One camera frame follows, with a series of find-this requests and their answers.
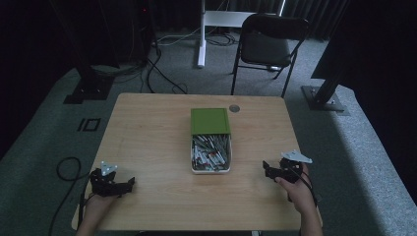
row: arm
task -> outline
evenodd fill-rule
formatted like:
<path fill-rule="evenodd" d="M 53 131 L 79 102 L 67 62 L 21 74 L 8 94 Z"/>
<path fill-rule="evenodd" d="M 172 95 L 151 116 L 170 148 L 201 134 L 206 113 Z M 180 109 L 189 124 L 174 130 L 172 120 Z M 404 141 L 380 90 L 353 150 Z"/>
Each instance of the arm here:
<path fill-rule="evenodd" d="M 308 174 L 307 166 L 303 163 L 303 169 Z M 276 178 L 275 181 L 284 188 L 294 203 L 295 209 L 301 214 L 301 235 L 302 236 L 323 236 L 322 225 L 319 214 L 309 188 L 298 180 L 294 184 L 282 178 Z"/>
<path fill-rule="evenodd" d="M 92 196 L 86 204 L 86 212 L 83 222 L 77 230 L 76 236 L 92 236 L 101 219 L 105 217 L 117 196 L 102 197 L 100 195 Z"/>

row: tabletop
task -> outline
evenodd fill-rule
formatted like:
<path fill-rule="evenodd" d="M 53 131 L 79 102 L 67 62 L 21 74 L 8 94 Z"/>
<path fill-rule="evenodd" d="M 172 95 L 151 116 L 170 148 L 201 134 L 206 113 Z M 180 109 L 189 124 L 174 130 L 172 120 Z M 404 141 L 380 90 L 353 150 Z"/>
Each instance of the tabletop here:
<path fill-rule="evenodd" d="M 228 173 L 193 174 L 191 108 L 227 108 L 233 152 Z M 136 184 L 99 229 L 297 230 L 300 214 L 262 167 L 263 160 L 278 167 L 280 154 L 294 149 L 280 97 L 122 93 L 92 169 L 101 161 L 117 164 L 115 181 L 136 177 Z"/>

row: black chair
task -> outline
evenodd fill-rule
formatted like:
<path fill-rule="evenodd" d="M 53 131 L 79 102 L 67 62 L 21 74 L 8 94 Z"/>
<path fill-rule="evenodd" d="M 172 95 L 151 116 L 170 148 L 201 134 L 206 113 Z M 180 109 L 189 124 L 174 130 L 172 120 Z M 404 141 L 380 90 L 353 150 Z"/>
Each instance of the black chair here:
<path fill-rule="evenodd" d="M 274 77 L 276 79 L 284 68 L 290 66 L 281 94 L 281 97 L 284 97 L 297 58 L 298 48 L 307 37 L 308 32 L 309 23 L 304 19 L 283 18 L 269 14 L 249 16 L 242 25 L 233 67 L 231 95 L 234 93 L 238 67 L 259 70 L 271 70 L 276 67 L 279 68 Z M 292 49 L 288 46 L 288 40 L 294 40 L 296 43 Z M 247 64 L 258 66 L 239 65 L 240 59 Z"/>

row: container filled with metallic objects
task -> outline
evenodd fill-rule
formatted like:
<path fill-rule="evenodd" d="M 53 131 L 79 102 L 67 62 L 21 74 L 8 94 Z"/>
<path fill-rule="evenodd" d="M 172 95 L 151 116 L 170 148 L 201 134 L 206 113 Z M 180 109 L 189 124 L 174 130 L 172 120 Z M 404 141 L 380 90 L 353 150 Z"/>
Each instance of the container filled with metallic objects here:
<path fill-rule="evenodd" d="M 191 109 L 191 165 L 195 174 L 230 170 L 232 148 L 226 108 Z"/>

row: green box lid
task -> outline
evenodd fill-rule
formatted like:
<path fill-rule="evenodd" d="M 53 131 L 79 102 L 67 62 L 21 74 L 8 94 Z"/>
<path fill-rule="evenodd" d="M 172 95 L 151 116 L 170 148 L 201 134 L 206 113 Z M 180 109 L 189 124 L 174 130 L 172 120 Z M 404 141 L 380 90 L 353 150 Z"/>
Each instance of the green box lid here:
<path fill-rule="evenodd" d="M 230 134 L 229 118 L 226 108 L 192 108 L 191 134 L 215 135 Z"/>

